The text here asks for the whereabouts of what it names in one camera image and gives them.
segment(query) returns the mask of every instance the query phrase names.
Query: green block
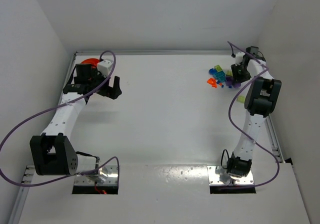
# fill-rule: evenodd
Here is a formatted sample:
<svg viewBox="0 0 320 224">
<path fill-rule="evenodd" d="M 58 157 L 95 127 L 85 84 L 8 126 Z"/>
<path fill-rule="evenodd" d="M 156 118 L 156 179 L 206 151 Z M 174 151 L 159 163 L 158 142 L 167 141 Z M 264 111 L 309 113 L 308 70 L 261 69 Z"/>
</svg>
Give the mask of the green block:
<svg viewBox="0 0 320 224">
<path fill-rule="evenodd" d="M 233 76 L 233 75 L 232 75 L 232 71 L 231 71 L 231 70 L 227 70 L 226 72 L 227 72 L 227 73 L 226 73 L 226 75 Z"/>
<path fill-rule="evenodd" d="M 238 98 L 236 99 L 238 102 L 240 102 L 240 103 L 244 103 L 245 102 L 245 99 L 246 97 L 245 96 L 243 96 L 243 95 L 239 95 L 238 96 Z"/>
<path fill-rule="evenodd" d="M 222 68 L 220 67 L 220 65 L 216 65 L 214 68 L 215 68 L 218 72 L 222 71 Z"/>
</svg>

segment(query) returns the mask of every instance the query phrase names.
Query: wall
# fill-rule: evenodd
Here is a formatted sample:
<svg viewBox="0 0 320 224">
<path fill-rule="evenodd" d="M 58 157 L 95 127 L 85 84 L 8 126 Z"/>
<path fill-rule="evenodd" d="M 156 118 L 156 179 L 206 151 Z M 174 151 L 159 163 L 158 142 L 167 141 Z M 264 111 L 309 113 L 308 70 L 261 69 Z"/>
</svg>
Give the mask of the wall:
<svg viewBox="0 0 320 224">
<path fill-rule="evenodd" d="M 36 0 L 0 0 L 0 138 L 20 121 L 58 102 L 70 55 Z M 0 167 L 20 181 L 32 163 L 29 140 L 52 114 L 22 126 L 0 153 Z M 0 223 L 7 223 L 18 187 L 0 178 Z"/>
<path fill-rule="evenodd" d="M 320 223 L 319 4 L 279 0 L 259 39 L 271 73 L 283 83 L 273 118 L 312 223 Z"/>
<path fill-rule="evenodd" d="M 75 50 L 220 50 L 256 44 L 277 0 L 38 0 Z"/>
</svg>

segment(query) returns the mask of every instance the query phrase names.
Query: yellow-green block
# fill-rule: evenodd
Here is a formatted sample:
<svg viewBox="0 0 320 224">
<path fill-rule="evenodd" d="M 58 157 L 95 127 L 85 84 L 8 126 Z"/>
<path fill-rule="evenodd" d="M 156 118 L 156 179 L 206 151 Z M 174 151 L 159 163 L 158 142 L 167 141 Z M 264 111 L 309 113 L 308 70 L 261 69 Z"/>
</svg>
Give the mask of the yellow-green block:
<svg viewBox="0 0 320 224">
<path fill-rule="evenodd" d="M 220 65 L 216 65 L 214 68 L 215 68 L 218 72 L 222 71 L 222 68 L 220 67 Z"/>
<path fill-rule="evenodd" d="M 243 96 L 243 95 L 239 95 L 238 98 L 236 99 L 238 102 L 241 102 L 241 103 L 244 103 L 245 102 L 245 99 L 246 97 Z"/>
</svg>

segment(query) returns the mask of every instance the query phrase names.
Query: white table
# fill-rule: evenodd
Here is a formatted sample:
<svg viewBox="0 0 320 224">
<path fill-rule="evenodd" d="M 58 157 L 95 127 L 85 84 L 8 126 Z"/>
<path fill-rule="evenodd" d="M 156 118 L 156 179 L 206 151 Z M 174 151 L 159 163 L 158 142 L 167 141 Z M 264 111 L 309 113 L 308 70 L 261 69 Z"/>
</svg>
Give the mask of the white table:
<svg viewBox="0 0 320 224">
<path fill-rule="evenodd" d="M 80 53 L 74 63 L 94 57 Z M 210 195 L 206 165 L 218 164 L 223 149 L 232 153 L 240 133 L 227 113 L 237 90 L 211 87 L 208 70 L 233 63 L 217 54 L 118 55 L 122 95 L 93 95 L 71 136 L 77 151 L 118 156 L 118 195 L 72 195 L 73 177 L 30 188 L 19 223 L 308 223 L 290 164 L 257 194 Z M 243 104 L 235 102 L 232 117 L 242 128 Z M 258 143 L 272 148 L 265 126 Z M 253 157 L 255 183 L 270 179 L 274 159 L 259 148 Z"/>
</svg>

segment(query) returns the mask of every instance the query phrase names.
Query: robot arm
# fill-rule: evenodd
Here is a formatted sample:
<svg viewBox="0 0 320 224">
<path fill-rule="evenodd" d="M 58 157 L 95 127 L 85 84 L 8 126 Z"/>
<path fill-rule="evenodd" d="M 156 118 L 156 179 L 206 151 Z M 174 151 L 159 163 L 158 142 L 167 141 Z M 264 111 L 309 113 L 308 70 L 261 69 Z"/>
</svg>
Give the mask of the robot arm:
<svg viewBox="0 0 320 224">
<path fill-rule="evenodd" d="M 259 57 L 257 47 L 247 48 L 246 51 Z M 266 64 L 265 59 L 262 60 L 261 57 L 260 62 Z M 248 66 L 253 69 L 255 74 L 264 70 L 259 63 L 244 55 L 241 63 L 231 66 L 234 81 L 244 82 L 250 79 L 250 73 L 247 71 Z M 275 109 L 280 88 L 281 81 L 275 80 L 269 72 L 265 72 L 251 84 L 244 102 L 246 113 L 243 131 L 254 141 L 241 134 L 240 140 L 227 162 L 226 170 L 229 175 L 239 178 L 247 176 L 250 172 L 255 140 L 266 117 Z"/>
<path fill-rule="evenodd" d="M 85 95 L 101 84 L 109 74 L 112 66 L 110 60 L 103 60 L 97 67 L 91 64 L 76 64 L 74 71 L 65 87 L 61 104 L 48 127 L 39 136 L 30 140 L 30 148 L 34 167 L 38 175 L 73 175 L 78 169 L 78 156 L 70 143 L 74 124 L 81 110 L 90 97 L 68 103 Z M 120 78 L 114 77 L 114 86 L 109 86 L 109 80 L 96 92 L 99 95 L 116 99 L 122 92 Z"/>
</svg>

